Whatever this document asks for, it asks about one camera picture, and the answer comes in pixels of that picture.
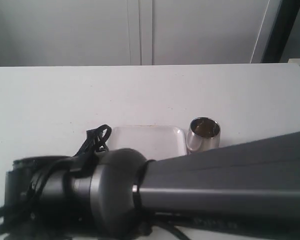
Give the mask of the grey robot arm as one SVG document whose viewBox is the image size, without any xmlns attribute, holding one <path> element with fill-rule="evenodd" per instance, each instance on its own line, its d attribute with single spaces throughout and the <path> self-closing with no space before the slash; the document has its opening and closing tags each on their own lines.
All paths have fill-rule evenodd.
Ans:
<svg viewBox="0 0 300 240">
<path fill-rule="evenodd" d="M 134 149 L 15 160 L 9 240 L 130 240 L 152 226 L 300 240 L 300 132 L 163 160 Z"/>
</svg>

